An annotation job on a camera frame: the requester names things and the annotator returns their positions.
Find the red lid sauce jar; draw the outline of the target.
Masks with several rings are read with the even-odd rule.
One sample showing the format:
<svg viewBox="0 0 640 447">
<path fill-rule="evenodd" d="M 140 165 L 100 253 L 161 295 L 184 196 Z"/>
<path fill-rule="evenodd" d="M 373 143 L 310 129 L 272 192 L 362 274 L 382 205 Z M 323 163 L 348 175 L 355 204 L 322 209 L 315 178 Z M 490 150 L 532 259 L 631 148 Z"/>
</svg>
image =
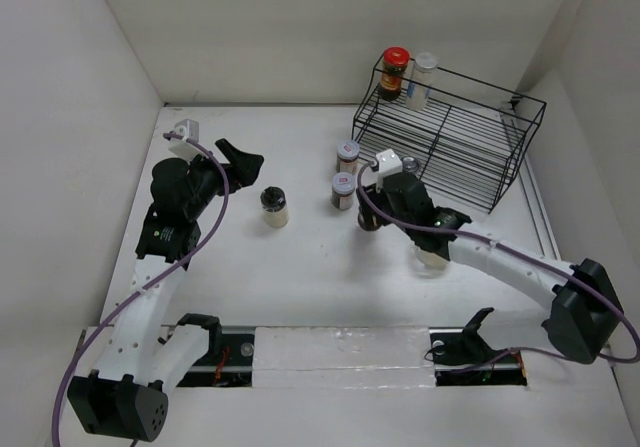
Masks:
<svg viewBox="0 0 640 447">
<path fill-rule="evenodd" d="M 381 223 L 380 219 L 375 214 L 363 212 L 358 214 L 358 224 L 367 232 L 375 232 L 384 226 L 384 223 Z"/>
<path fill-rule="evenodd" d="M 378 94 L 382 100 L 394 101 L 400 96 L 403 77 L 410 60 L 410 53 L 402 47 L 389 47 L 383 52 L 378 85 Z"/>
</svg>

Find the round glass jar white powder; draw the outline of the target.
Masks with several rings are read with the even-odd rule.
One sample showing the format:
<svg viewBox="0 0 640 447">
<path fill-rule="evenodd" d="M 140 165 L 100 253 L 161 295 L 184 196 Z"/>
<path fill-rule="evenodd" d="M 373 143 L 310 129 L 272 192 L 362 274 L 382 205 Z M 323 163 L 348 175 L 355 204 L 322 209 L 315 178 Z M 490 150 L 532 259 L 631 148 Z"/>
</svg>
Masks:
<svg viewBox="0 0 640 447">
<path fill-rule="evenodd" d="M 414 247 L 414 253 L 416 259 L 427 269 L 442 271 L 445 270 L 448 266 L 448 260 L 441 258 L 434 253 L 427 252 L 426 250 L 423 250 L 418 246 Z"/>
</svg>

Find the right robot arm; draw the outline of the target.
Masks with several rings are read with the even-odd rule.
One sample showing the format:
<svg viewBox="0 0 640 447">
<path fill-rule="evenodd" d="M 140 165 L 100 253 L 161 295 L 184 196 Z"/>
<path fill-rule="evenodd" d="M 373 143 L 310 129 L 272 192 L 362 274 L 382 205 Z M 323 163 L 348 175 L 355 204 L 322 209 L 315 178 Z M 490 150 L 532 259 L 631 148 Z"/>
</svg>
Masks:
<svg viewBox="0 0 640 447">
<path fill-rule="evenodd" d="M 423 183 L 408 172 L 387 173 L 369 185 L 359 182 L 356 195 L 363 230 L 394 225 L 428 268 L 469 267 L 547 310 L 541 324 L 551 345 L 547 356 L 589 365 L 604 357 L 603 349 L 619 326 L 638 336 L 600 263 L 548 259 L 514 246 L 468 215 L 436 206 Z"/>
</svg>

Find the white lid brown spice jar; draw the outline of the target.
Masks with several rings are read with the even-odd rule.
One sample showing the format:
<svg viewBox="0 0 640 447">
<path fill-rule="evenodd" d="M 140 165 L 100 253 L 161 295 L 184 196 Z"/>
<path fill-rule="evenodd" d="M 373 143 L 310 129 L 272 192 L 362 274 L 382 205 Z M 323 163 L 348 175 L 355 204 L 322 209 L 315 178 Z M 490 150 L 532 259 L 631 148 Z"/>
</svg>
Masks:
<svg viewBox="0 0 640 447">
<path fill-rule="evenodd" d="M 338 172 L 334 175 L 331 185 L 330 201 L 338 210 L 348 210 L 353 205 L 353 196 L 356 189 L 355 180 L 348 172 Z"/>
</svg>

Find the black grinder cap spice bottle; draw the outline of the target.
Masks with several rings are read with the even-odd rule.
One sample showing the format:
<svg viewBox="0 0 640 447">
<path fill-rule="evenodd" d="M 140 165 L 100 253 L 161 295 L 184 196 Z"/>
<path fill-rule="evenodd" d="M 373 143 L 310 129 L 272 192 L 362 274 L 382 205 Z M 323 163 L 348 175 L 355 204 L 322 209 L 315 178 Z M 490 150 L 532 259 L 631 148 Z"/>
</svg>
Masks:
<svg viewBox="0 0 640 447">
<path fill-rule="evenodd" d="M 289 221 L 285 192 L 276 186 L 265 188 L 260 195 L 263 220 L 272 228 L 282 228 Z"/>
</svg>

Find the silver lid blue label bottle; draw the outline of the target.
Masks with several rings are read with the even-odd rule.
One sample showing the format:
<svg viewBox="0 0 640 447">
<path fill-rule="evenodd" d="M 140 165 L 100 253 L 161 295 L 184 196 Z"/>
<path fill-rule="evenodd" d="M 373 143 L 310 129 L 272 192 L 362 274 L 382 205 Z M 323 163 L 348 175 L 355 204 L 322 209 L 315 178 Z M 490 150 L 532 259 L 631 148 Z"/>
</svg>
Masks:
<svg viewBox="0 0 640 447">
<path fill-rule="evenodd" d="M 438 58 L 430 52 L 415 56 L 405 101 L 409 109 L 421 111 L 426 106 L 438 64 Z"/>
</svg>

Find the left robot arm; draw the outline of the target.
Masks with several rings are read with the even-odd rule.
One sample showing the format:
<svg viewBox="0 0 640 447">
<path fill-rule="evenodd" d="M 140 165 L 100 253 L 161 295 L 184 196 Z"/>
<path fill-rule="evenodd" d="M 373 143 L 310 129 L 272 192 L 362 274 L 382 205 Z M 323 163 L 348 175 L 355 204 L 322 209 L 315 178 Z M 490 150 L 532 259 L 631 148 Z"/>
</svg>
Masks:
<svg viewBox="0 0 640 447">
<path fill-rule="evenodd" d="M 152 202 L 135 250 L 129 294 L 102 322 L 113 331 L 91 372 L 68 369 L 62 382 L 81 426 L 88 434 L 152 442 L 161 433 L 169 395 L 197 361 L 222 354 L 221 325 L 214 316 L 188 314 L 165 343 L 158 337 L 170 301 L 192 258 L 212 238 L 199 216 L 211 200 L 229 199 L 253 185 L 264 163 L 226 139 L 213 154 L 188 136 L 166 134 L 173 157 L 152 169 Z"/>
</svg>

